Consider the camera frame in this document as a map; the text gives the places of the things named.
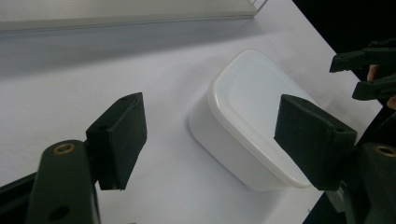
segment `white table surface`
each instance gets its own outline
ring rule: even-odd
[[[243,49],[267,54],[318,105],[360,134],[376,102],[351,99],[350,72],[290,0],[254,20],[178,21],[0,34],[0,186],[36,171],[42,151],[142,91],[148,141],[127,190],[98,191],[103,223],[301,223],[320,192],[255,192],[192,137],[187,117]]]

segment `white shelf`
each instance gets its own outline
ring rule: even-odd
[[[249,0],[2,0],[0,31],[253,17],[257,12]]]

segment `container lid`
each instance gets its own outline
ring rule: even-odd
[[[211,83],[210,109],[222,126],[285,183],[310,186],[300,168],[274,140],[281,94],[314,101],[264,54],[247,49]]]

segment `white plastic container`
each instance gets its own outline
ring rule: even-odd
[[[247,49],[211,83],[190,113],[193,136],[257,191],[310,182],[274,140],[281,94],[314,101],[264,54]]]

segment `black mechanical part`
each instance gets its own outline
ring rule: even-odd
[[[369,43],[369,48],[396,48],[396,38],[372,41]]]
[[[396,223],[396,148],[377,143],[364,144],[360,168],[371,204],[368,220]]]
[[[41,158],[26,224],[100,223],[88,155],[82,142],[64,141]]]
[[[97,155],[101,189],[125,189],[147,140],[143,94],[120,98],[87,130],[86,144]]]
[[[361,138],[358,145],[363,145],[367,142],[376,142],[392,147],[396,147],[396,113],[392,111],[393,114],[388,117],[383,123],[378,125],[370,133],[367,133]]]
[[[364,143],[370,142],[367,139],[372,137],[372,135],[376,135],[375,132],[378,130],[378,127],[381,126],[386,120],[390,118],[395,113],[393,109],[390,109],[387,106],[382,106],[381,110],[378,112],[378,114],[375,116],[375,118],[372,120],[370,125],[367,127],[367,129],[364,131],[363,136],[361,139],[359,139],[359,142],[356,144],[356,147],[361,147]],[[392,139],[393,137],[391,136],[392,131],[385,133],[389,139]]]
[[[37,173],[0,188],[0,223],[100,223],[95,182],[125,189],[146,143],[142,93],[119,99],[87,135],[47,148]]]
[[[367,101],[389,98],[394,95],[396,95],[396,76],[390,76],[372,81],[358,82],[352,98]]]
[[[332,58],[330,72],[359,69],[370,64],[394,66],[396,64],[396,48],[366,48],[337,54]]]
[[[361,224],[370,211],[370,202],[364,188],[354,190],[349,186],[343,188],[344,207],[347,224]]]
[[[275,140],[320,190],[337,190],[357,133],[309,101],[281,96]]]
[[[35,173],[0,188],[0,222],[24,223]]]

